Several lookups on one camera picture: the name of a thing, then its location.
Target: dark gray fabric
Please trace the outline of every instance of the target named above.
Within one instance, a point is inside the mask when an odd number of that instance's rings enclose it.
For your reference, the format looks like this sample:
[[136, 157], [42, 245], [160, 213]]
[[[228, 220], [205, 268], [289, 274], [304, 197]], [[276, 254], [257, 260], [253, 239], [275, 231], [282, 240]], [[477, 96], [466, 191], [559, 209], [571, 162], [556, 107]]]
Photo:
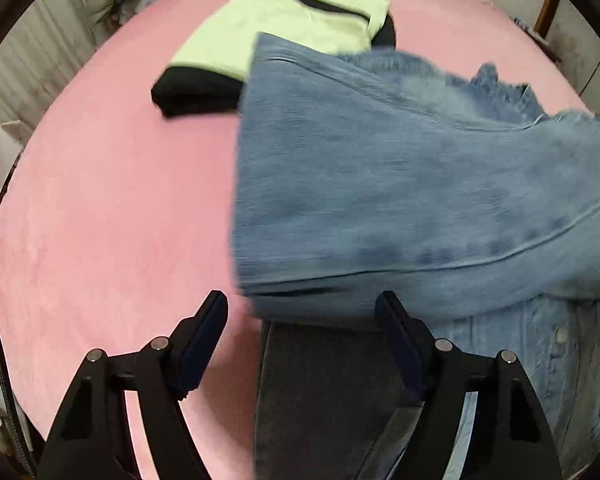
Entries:
[[[507, 326], [506, 331], [494, 327]], [[383, 480], [418, 410], [378, 332], [266, 323], [256, 412], [256, 480]], [[600, 303], [547, 296], [429, 327], [466, 352], [520, 358], [554, 432], [564, 475], [600, 449]], [[445, 480], [462, 469], [468, 396]]]

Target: pink bed sheet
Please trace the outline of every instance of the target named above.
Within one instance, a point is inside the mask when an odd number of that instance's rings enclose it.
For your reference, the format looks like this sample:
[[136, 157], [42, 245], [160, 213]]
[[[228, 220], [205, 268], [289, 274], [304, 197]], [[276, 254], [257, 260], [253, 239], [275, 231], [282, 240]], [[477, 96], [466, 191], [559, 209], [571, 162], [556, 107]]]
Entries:
[[[215, 480], [252, 478], [259, 323], [235, 285], [233, 114], [166, 121], [150, 88], [228, 0], [161, 0], [99, 50], [36, 129], [0, 208], [0, 331], [18, 398], [46, 433], [87, 350], [135, 351], [212, 288], [230, 320], [182, 403]], [[476, 0], [391, 0], [398, 47], [463, 76], [492, 60], [549, 112], [584, 108], [504, 13]], [[137, 409], [143, 477], [155, 478]]]

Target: black cable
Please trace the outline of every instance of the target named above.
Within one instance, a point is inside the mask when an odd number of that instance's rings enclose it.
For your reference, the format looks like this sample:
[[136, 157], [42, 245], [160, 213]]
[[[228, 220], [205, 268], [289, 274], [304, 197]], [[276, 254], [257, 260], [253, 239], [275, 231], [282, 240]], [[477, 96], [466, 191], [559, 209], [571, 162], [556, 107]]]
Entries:
[[578, 94], [578, 97], [582, 97], [582, 94], [584, 94], [584, 91], [587, 89], [587, 86], [589, 86], [589, 83], [591, 83], [591, 80], [593, 79], [593, 76], [596, 75], [596, 72], [598, 71], [598, 69], [600, 68], [600, 61], [598, 62], [598, 64], [596, 65], [595, 69], [593, 69], [593, 72], [591, 73], [591, 75], [589, 76], [589, 80], [587, 81], [587, 83], [584, 85], [584, 88], [582, 89], [582, 91]]
[[7, 362], [4, 358], [4, 348], [2, 347], [2, 341], [0, 340], [0, 389], [2, 390], [2, 396], [4, 397], [4, 405], [7, 411], [7, 420], [11, 429], [11, 435], [13, 437], [16, 450], [20, 457], [22, 466], [31, 476], [32, 479], [36, 477], [37, 467], [36, 462], [33, 460], [29, 448], [27, 447], [27, 441], [24, 438], [22, 427], [20, 425], [20, 419], [18, 418], [18, 411], [16, 409], [16, 400], [13, 396], [13, 390], [11, 389], [11, 381], [9, 380], [9, 373], [7, 371]]

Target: screw head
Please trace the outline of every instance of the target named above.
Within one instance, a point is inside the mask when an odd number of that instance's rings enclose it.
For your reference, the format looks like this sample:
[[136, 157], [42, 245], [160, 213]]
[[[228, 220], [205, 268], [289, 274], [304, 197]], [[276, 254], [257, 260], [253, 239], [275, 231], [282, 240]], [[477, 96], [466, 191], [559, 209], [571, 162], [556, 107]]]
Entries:
[[500, 352], [500, 357], [506, 363], [515, 363], [518, 360], [518, 356], [515, 355], [511, 350], [503, 350]]
[[99, 348], [94, 348], [93, 350], [89, 350], [89, 353], [87, 354], [87, 361], [94, 363], [98, 361], [101, 357], [102, 350], [100, 350]]
[[436, 348], [441, 352], [451, 352], [454, 346], [449, 339], [436, 339]]
[[154, 350], [164, 350], [169, 345], [169, 338], [163, 335], [151, 341], [151, 348]]

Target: pink blanket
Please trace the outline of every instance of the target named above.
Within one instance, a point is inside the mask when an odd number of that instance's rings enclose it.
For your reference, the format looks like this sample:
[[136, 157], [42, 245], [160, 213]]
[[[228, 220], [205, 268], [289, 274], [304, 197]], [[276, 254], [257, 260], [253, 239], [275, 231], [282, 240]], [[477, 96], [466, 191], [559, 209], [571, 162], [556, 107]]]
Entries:
[[[230, 320], [182, 403], [214, 480], [252, 477], [259, 323], [235, 287], [228, 237], [237, 118], [165, 121], [150, 88], [228, 0], [161, 0], [125, 25], [36, 129], [0, 208], [0, 332], [18, 398], [46, 433], [86, 352], [135, 351], [209, 290]], [[542, 52], [477, 0], [391, 0], [398, 47], [463, 76], [492, 60], [549, 112], [583, 104]], [[130, 409], [143, 477], [155, 478]]]

